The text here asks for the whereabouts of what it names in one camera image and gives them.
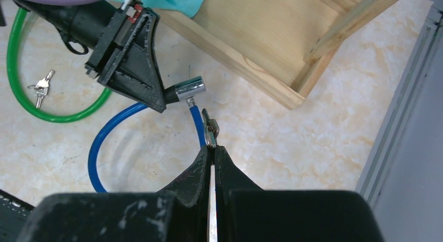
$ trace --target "wooden crate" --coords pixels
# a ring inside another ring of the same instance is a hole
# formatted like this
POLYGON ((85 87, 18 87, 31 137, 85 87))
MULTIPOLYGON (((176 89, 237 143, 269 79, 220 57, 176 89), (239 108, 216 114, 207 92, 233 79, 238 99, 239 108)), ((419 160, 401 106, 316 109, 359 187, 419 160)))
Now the wooden crate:
POLYGON ((300 106, 341 43, 398 0, 205 0, 161 20, 289 109, 300 106))

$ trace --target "marble floor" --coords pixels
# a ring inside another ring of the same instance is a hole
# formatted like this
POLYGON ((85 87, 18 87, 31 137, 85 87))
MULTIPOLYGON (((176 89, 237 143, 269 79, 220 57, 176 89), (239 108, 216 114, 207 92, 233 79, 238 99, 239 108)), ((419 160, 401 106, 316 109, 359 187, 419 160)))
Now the marble floor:
MULTIPOLYGON (((347 39, 304 104, 289 111, 160 23, 156 55, 165 85, 202 76, 195 100, 220 125, 219 144, 264 189, 353 190, 431 2, 400 0, 347 39)), ((133 101, 113 94, 93 116, 70 124, 43 122, 24 111, 9 88, 6 48, 17 7, 2 0, 0 29, 0 188, 37 205, 56 192, 92 192, 87 154, 103 125, 133 101)), ((56 30, 31 15, 21 49, 22 85, 50 69, 42 109, 70 114, 86 108, 102 87, 85 75, 87 56, 68 52, 56 30)), ((32 91, 27 90, 32 100, 32 91)), ((109 191, 156 191, 194 160, 198 141, 186 103, 163 114, 145 110, 119 125, 99 154, 109 191)), ((212 191, 211 238, 216 237, 212 191)))

